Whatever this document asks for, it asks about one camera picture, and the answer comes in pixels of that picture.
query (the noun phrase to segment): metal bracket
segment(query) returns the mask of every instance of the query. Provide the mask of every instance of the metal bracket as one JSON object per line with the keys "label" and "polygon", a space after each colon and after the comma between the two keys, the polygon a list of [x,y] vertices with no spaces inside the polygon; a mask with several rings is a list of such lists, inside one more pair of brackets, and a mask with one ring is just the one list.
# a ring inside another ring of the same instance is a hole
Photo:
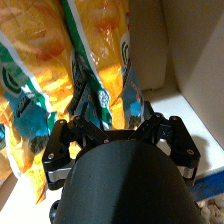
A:
{"label": "metal bracket", "polygon": [[136,131],[103,131],[81,116],[76,116],[69,123],[65,120],[57,121],[42,158],[49,188],[55,190],[62,187],[75,164],[75,160],[70,159],[70,142],[77,141],[82,148],[76,157],[77,161],[98,145],[126,139],[153,145],[160,139],[165,139],[171,148],[170,158],[180,170],[186,185],[193,186],[200,153],[183,121],[176,116],[166,120],[161,113],[154,113],[149,102],[145,102],[145,106],[148,108],[149,119],[146,119]]}
{"label": "metal bracket", "polygon": [[48,179],[50,182],[57,182],[59,180],[65,180],[68,176],[68,173],[72,169],[72,167],[75,165],[75,160],[72,159],[70,163],[67,165],[61,167],[60,169],[49,171],[47,172]]}

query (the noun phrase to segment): white shelf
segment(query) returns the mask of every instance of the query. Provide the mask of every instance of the white shelf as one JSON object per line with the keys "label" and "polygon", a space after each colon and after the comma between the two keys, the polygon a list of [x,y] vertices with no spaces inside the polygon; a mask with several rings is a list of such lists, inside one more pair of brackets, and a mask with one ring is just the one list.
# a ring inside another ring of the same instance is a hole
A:
{"label": "white shelf", "polygon": [[[167,119],[172,115],[182,118],[201,153],[198,179],[224,170],[223,149],[206,129],[185,98],[178,92],[175,80],[172,77],[166,80],[163,89],[144,91],[144,98],[152,103],[154,111],[162,113]],[[169,148],[164,142],[159,143],[159,147],[164,152],[169,153]],[[18,180],[0,213],[0,223],[50,224],[49,210],[53,202],[60,199],[61,190],[48,190],[46,200],[36,206],[33,204],[32,189],[27,182],[26,178]]]}

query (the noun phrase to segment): snack bag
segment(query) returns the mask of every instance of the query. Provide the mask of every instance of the snack bag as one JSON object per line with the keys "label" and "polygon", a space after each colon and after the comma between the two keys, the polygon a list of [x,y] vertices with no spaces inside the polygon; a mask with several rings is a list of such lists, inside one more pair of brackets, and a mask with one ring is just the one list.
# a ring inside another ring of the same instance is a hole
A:
{"label": "snack bag", "polygon": [[0,124],[0,188],[12,173],[5,148],[5,128]]}
{"label": "snack bag", "polygon": [[[6,70],[0,68],[0,77],[4,77]],[[30,179],[38,203],[44,197],[46,183],[42,167],[43,149],[48,140],[46,111],[30,101],[21,88],[15,97],[1,84],[0,123],[5,125],[7,156],[15,176],[26,175]],[[6,174],[3,167],[0,172]]]}
{"label": "snack bag", "polygon": [[[127,128],[131,111],[130,105],[124,108],[124,104],[130,101],[127,99],[130,93],[124,92],[124,85],[131,85],[133,81],[126,82],[129,76],[128,0],[62,0],[62,3],[73,44],[97,94],[104,128]],[[135,85],[139,89],[136,77]],[[135,94],[136,88],[129,89]],[[136,103],[134,107],[138,126],[143,104],[139,107]]]}
{"label": "snack bag", "polygon": [[15,82],[7,88],[63,113],[73,94],[72,55],[58,0],[0,1],[0,60]]}
{"label": "snack bag", "polygon": [[100,120],[95,106],[95,97],[91,86],[88,83],[83,66],[77,58],[74,64],[74,93],[68,111],[71,115],[80,115],[86,121],[91,121],[97,127],[100,127]]}
{"label": "snack bag", "polygon": [[0,123],[15,176],[44,197],[42,155],[73,95],[75,60],[58,0],[0,1]]}

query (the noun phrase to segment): black cylindrical housing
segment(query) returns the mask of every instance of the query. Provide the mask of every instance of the black cylindrical housing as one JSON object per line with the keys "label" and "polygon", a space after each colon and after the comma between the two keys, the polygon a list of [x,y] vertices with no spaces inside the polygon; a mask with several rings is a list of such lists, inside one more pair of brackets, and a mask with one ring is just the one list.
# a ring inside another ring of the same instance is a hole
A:
{"label": "black cylindrical housing", "polygon": [[70,171],[54,224],[199,224],[176,165],[159,148],[114,141],[85,153]]}

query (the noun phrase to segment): white wall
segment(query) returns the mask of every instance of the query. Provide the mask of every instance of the white wall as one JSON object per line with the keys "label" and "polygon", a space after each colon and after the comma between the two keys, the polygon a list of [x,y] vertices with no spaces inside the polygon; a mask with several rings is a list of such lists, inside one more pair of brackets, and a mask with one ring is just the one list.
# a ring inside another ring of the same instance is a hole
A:
{"label": "white wall", "polygon": [[224,148],[224,1],[163,0],[179,88]]}
{"label": "white wall", "polygon": [[160,0],[129,0],[131,60],[142,90],[164,84],[168,39]]}

